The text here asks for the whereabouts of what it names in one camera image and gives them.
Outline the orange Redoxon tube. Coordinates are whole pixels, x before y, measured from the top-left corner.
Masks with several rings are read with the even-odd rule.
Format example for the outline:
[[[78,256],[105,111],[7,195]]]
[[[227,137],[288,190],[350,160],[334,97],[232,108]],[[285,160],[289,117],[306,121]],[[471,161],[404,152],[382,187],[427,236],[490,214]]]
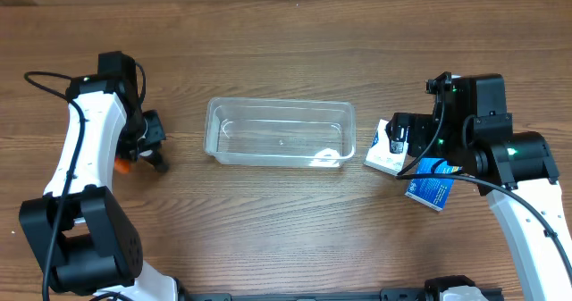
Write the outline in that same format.
[[[130,161],[119,157],[114,159],[114,169],[122,174],[130,172]]]

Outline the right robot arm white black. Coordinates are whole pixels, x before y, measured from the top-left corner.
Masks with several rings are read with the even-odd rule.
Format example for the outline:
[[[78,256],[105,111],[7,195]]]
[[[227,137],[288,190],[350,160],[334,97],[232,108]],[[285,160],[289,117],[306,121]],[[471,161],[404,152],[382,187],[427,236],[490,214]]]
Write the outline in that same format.
[[[386,135],[394,154],[458,167],[446,180],[477,185],[501,226],[527,300],[571,298],[571,235],[559,170],[538,132],[516,133],[498,73],[426,82],[430,114],[395,113]]]

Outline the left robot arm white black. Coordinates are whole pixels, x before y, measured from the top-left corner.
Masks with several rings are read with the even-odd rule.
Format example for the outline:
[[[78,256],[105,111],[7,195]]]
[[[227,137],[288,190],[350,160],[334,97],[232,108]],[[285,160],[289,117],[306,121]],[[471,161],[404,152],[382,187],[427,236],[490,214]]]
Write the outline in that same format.
[[[27,200],[19,222],[43,272],[42,297],[71,292],[94,300],[186,300],[179,281],[143,258],[142,244],[113,195],[113,175],[143,160],[168,164],[157,111],[143,111],[143,67],[120,52],[98,56],[97,73],[69,78],[60,97],[69,127],[53,178]]]

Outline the white Hansaplast plaster box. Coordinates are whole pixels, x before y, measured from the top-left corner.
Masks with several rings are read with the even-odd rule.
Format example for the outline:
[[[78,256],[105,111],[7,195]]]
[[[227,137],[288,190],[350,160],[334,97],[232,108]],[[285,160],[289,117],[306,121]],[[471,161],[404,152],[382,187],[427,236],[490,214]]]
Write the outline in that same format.
[[[387,123],[385,120],[379,120],[372,145],[366,153],[364,165],[396,176],[404,166],[408,144],[405,144],[400,154],[391,153],[390,141],[385,131]]]

